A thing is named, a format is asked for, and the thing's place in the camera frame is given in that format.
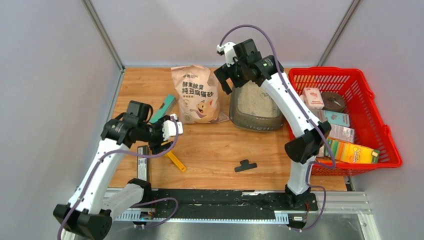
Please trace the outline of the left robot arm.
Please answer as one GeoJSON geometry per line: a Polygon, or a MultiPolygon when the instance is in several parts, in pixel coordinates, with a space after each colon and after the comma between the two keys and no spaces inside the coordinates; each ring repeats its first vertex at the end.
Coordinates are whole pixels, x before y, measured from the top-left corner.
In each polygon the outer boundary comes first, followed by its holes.
{"type": "Polygon", "coordinates": [[[125,112],[106,122],[98,149],[82,182],[65,204],[57,204],[53,216],[60,227],[57,239],[71,233],[90,240],[103,240],[116,218],[131,207],[154,205],[152,186],[133,178],[113,196],[105,199],[109,183],[125,155],[144,159],[170,152],[183,134],[176,114],[151,122],[153,107],[130,101],[125,112]]]}

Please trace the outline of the pink cat litter bag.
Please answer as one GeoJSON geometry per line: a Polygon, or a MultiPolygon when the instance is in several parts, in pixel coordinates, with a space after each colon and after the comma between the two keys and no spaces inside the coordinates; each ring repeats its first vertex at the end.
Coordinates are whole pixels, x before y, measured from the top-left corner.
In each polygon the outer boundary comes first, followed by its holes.
{"type": "Polygon", "coordinates": [[[171,77],[178,93],[179,118],[185,124],[226,122],[219,102],[219,81],[210,68],[201,65],[172,67],[171,77]]]}

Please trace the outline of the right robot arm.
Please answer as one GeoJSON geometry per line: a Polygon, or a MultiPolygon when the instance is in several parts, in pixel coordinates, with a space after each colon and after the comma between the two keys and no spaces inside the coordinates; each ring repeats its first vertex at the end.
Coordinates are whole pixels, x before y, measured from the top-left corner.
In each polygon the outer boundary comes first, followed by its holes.
{"type": "Polygon", "coordinates": [[[289,124],[294,139],[284,145],[291,160],[289,180],[284,190],[285,203],[293,210],[299,209],[311,192],[311,168],[320,148],[327,143],[330,123],[319,120],[308,109],[277,56],[262,57],[252,39],[238,44],[220,43],[216,52],[225,57],[225,63],[214,74],[226,94],[232,93],[227,80],[231,80],[235,88],[253,82],[271,97],[289,124]]]}

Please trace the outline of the black bag clip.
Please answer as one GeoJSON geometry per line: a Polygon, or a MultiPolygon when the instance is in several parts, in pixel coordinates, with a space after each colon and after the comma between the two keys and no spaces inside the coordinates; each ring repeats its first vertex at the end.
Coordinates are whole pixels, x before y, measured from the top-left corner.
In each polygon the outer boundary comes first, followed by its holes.
{"type": "Polygon", "coordinates": [[[235,173],[239,173],[239,172],[242,172],[242,171],[247,171],[247,170],[255,169],[255,168],[258,167],[257,163],[255,163],[255,162],[249,162],[248,159],[241,160],[239,163],[240,163],[240,165],[239,166],[236,166],[234,168],[234,172],[235,173]]]}

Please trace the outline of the yellow plastic scoop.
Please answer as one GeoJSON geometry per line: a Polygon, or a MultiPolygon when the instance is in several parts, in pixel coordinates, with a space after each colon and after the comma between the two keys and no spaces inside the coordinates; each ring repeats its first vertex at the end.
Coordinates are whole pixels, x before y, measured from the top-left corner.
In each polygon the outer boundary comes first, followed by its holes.
{"type": "Polygon", "coordinates": [[[165,148],[167,153],[164,154],[165,157],[167,157],[171,162],[183,173],[187,171],[186,166],[175,156],[175,154],[172,152],[172,149],[169,150],[170,146],[172,145],[172,142],[165,142],[162,143],[161,146],[165,148]]]}

